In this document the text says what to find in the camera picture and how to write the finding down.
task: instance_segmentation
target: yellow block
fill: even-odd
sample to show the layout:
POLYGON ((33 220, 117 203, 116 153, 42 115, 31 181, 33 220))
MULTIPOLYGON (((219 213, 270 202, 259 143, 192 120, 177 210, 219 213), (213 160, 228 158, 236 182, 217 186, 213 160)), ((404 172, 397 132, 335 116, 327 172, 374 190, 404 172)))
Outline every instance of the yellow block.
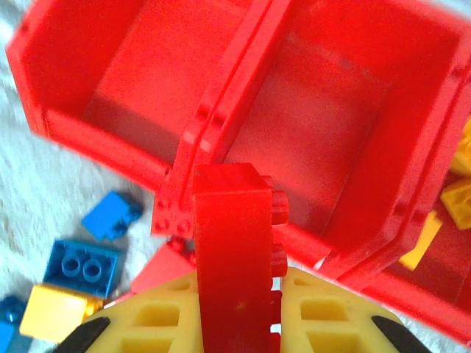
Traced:
POLYGON ((399 262, 409 270, 415 270, 428 247, 432 244, 432 240, 435 238, 436 233, 439 232, 442 224, 442 221, 436 217, 436 211, 431 211, 425 219, 424 227, 420 233, 417 245, 410 252, 403 255, 399 259, 399 262))
POLYGON ((371 319, 388 310, 297 268, 282 290, 281 353, 397 353, 371 319))
POLYGON ((450 169, 460 175, 471 175, 471 116, 464 126, 463 137, 459 141, 450 169))
POLYGON ((103 307, 103 300, 53 285, 35 285, 20 325, 20 333, 62 342, 84 319, 103 307))
POLYGON ((462 179, 443 189, 440 199, 460 230, 471 228, 471 179, 462 179))
POLYGON ((196 272, 147 290, 86 321, 111 322, 87 353, 202 353, 196 272))

